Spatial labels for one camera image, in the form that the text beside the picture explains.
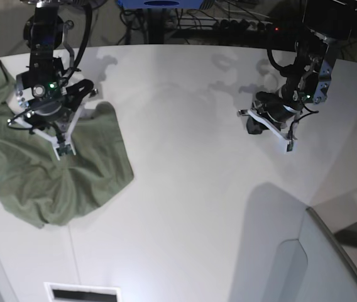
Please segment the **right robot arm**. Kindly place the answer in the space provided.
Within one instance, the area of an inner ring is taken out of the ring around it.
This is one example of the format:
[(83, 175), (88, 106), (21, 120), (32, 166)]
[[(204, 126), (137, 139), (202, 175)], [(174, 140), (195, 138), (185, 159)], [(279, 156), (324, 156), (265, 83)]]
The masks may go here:
[[(28, 69), (16, 77), (15, 93), (22, 112), (8, 120), (13, 130), (32, 131), (55, 128), (67, 123), (83, 99), (93, 90), (92, 81), (84, 79), (70, 86), (71, 77), (78, 72), (87, 47), (92, 24), (89, 1), (29, 1), (35, 6), (34, 15), (25, 23), (23, 38), (30, 49)], [(59, 15), (61, 6), (78, 6), (85, 14), (85, 29), (78, 51), (67, 41), (74, 27), (71, 20)], [(19, 121), (25, 126), (16, 126)]]

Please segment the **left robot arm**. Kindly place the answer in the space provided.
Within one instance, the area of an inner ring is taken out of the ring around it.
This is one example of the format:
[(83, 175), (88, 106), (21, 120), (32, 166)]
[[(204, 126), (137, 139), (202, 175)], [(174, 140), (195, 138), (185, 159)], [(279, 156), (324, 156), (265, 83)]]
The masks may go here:
[(286, 66), (278, 64), (272, 52), (280, 27), (275, 26), (268, 32), (269, 62), (286, 81), (276, 92), (256, 93), (246, 113), (246, 129), (250, 135), (287, 129), (285, 138), (292, 139), (300, 121), (315, 113), (307, 105), (327, 99), (339, 42), (349, 38), (356, 11), (357, 1), (306, 1), (302, 20), (291, 26), (297, 35), (296, 57)]

